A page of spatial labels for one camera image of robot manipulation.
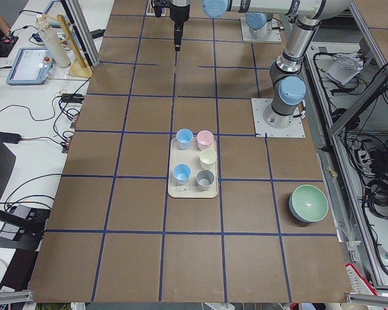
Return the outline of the blue teach pendant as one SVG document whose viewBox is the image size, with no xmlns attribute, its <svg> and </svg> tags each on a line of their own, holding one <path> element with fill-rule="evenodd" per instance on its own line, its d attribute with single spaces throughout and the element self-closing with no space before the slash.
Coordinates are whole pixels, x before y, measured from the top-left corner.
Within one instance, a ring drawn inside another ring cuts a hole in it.
<svg viewBox="0 0 388 310">
<path fill-rule="evenodd" d="M 54 60 L 47 48 L 20 48 L 6 79 L 8 85 L 42 85 Z"/>
</svg>

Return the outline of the pink plastic cup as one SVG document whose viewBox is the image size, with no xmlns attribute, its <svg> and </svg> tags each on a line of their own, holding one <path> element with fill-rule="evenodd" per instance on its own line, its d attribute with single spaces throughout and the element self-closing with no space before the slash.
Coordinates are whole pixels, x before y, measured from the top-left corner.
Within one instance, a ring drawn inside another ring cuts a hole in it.
<svg viewBox="0 0 388 310">
<path fill-rule="evenodd" d="M 199 150 L 208 149 L 213 145 L 214 135 L 208 130 L 202 130 L 197 134 L 197 146 Z"/>
</svg>

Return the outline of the white plastic bottle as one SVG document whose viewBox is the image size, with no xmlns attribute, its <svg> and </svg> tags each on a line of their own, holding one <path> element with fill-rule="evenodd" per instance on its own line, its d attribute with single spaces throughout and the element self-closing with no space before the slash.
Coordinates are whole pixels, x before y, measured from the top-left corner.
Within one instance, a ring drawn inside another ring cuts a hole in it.
<svg viewBox="0 0 388 310">
<path fill-rule="evenodd" d="M 38 14 L 36 16 L 36 27 L 42 42 L 48 48 L 57 66 L 60 68 L 69 67 L 71 64 L 70 58 L 62 47 L 57 32 L 52 28 L 44 15 Z"/>
</svg>

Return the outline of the grey plastic cup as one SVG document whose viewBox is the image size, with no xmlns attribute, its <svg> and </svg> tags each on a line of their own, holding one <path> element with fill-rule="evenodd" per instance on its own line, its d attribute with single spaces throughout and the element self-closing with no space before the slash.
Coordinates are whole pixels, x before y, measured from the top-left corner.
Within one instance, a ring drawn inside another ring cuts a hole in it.
<svg viewBox="0 0 388 310">
<path fill-rule="evenodd" d="M 200 170 L 196 175 L 197 186 L 201 191 L 208 190 L 215 181 L 215 175 L 210 170 Z"/>
</svg>

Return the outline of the green and blue bowl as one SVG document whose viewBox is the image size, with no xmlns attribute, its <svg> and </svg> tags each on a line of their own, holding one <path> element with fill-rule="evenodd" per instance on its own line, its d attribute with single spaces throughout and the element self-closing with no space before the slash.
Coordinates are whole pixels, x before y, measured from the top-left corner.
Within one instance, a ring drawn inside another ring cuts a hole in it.
<svg viewBox="0 0 388 310">
<path fill-rule="evenodd" d="M 305 223 L 320 222 L 329 211 L 325 194 L 319 188 L 309 184 L 295 188 L 288 204 L 294 218 Z"/>
</svg>

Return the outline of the cream plastic cup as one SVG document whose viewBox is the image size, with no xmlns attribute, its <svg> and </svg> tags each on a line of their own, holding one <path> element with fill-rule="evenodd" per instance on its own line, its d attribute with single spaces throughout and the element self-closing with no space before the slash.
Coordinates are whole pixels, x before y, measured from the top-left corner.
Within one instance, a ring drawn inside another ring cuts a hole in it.
<svg viewBox="0 0 388 310">
<path fill-rule="evenodd" d="M 200 165 L 203 169 L 212 169 L 217 161 L 217 153 L 213 149 L 203 149 L 199 154 Z"/>
</svg>

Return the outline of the crumpled white paper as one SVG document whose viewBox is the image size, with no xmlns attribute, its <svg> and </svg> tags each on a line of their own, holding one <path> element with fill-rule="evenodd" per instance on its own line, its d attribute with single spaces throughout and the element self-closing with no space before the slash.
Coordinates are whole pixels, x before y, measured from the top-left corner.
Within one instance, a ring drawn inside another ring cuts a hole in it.
<svg viewBox="0 0 388 310">
<path fill-rule="evenodd" d="M 363 59 L 357 52 L 334 54 L 336 60 L 326 71 L 325 77 L 340 86 L 346 85 L 363 70 Z"/>
</svg>

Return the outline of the beige plastic tray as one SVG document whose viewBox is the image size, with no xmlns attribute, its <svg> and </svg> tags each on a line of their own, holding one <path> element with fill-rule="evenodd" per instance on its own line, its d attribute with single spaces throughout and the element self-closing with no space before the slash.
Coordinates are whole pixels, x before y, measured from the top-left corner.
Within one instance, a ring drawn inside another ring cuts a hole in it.
<svg viewBox="0 0 388 310">
<path fill-rule="evenodd" d="M 173 169 L 178 164 L 186 164 L 191 169 L 188 183 L 179 185 L 173 176 Z M 194 138 L 188 150 L 182 150 L 176 138 L 171 140 L 169 159 L 169 179 L 167 190 L 173 198 L 214 198 L 219 191 L 217 162 L 209 168 L 214 175 L 214 181 L 207 189 L 201 189 L 197 183 L 197 174 L 203 169 L 200 164 L 200 150 L 197 139 Z"/>
</svg>

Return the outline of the light blue cup far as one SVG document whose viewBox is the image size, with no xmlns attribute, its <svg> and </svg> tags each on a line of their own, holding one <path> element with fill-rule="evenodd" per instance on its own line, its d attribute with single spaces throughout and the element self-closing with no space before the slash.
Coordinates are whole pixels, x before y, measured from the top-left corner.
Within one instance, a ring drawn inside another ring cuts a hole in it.
<svg viewBox="0 0 388 310">
<path fill-rule="evenodd" d="M 176 134 L 179 149 L 188 150 L 193 141 L 193 133 L 189 129 L 180 129 Z"/>
</svg>

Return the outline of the light blue cup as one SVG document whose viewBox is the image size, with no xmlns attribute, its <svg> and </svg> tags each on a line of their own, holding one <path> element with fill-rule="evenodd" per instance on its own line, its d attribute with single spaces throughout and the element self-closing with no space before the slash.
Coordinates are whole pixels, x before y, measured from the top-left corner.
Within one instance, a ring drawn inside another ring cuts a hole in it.
<svg viewBox="0 0 388 310">
<path fill-rule="evenodd" d="M 191 169 L 185 163 L 178 164 L 173 169 L 173 177 L 177 185 L 186 185 L 189 183 Z"/>
<path fill-rule="evenodd" d="M 180 129 L 176 134 L 179 149 L 188 150 L 193 141 L 193 133 L 189 129 Z"/>
</svg>

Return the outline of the light blue cup near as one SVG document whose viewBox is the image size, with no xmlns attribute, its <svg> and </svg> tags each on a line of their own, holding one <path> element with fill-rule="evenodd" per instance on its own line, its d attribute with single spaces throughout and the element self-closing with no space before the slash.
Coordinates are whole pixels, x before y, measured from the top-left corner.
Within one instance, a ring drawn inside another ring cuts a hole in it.
<svg viewBox="0 0 388 310">
<path fill-rule="evenodd" d="M 189 183 L 191 169 L 185 163 L 178 164 L 173 169 L 173 177 L 177 185 L 186 185 Z"/>
</svg>

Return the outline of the wooden stand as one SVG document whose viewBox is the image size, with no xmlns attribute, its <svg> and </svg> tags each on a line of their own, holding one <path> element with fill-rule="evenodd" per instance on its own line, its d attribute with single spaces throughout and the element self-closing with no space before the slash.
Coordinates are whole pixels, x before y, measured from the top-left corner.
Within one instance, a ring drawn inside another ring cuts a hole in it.
<svg viewBox="0 0 388 310">
<path fill-rule="evenodd" d="M 48 20 L 55 20 L 61 27 L 65 34 L 65 39 L 60 40 L 60 43 L 64 50 L 67 52 L 70 58 L 69 75 L 78 78 L 90 78 L 92 76 L 92 68 L 85 62 L 78 45 L 76 44 L 72 30 L 70 29 L 70 22 L 66 21 L 63 15 L 57 15 L 57 18 L 53 18 L 47 14 L 44 15 Z"/>
</svg>

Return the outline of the black monitor stand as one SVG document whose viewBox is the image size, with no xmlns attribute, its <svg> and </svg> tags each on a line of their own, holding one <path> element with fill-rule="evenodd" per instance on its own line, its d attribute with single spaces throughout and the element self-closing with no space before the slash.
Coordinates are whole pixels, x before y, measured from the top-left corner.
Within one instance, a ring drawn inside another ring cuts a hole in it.
<svg viewBox="0 0 388 310">
<path fill-rule="evenodd" d="M 0 202 L 15 164 L 16 156 L 0 140 Z M 49 216 L 48 209 L 21 204 L 11 206 L 9 211 L 0 209 L 0 222 L 3 222 L 0 247 L 35 251 L 43 237 Z"/>
</svg>

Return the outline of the aluminium frame post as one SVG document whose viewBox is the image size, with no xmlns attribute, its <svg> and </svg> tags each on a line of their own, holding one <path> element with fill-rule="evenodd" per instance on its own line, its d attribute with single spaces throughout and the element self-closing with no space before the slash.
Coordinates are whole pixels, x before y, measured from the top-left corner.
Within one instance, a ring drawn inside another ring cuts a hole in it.
<svg viewBox="0 0 388 310">
<path fill-rule="evenodd" d="M 91 67 L 100 66 L 100 56 L 78 0 L 61 0 L 65 13 L 73 26 L 82 51 Z"/>
</svg>

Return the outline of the black power adapter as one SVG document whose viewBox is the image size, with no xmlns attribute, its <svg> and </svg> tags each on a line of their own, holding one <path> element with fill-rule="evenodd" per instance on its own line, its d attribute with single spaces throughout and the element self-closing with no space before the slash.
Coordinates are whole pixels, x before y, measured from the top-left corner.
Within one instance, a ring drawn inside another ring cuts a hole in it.
<svg viewBox="0 0 388 310">
<path fill-rule="evenodd" d="M 20 134 L 11 132 L 0 132 L 0 141 L 3 143 L 18 144 L 22 140 Z"/>
</svg>

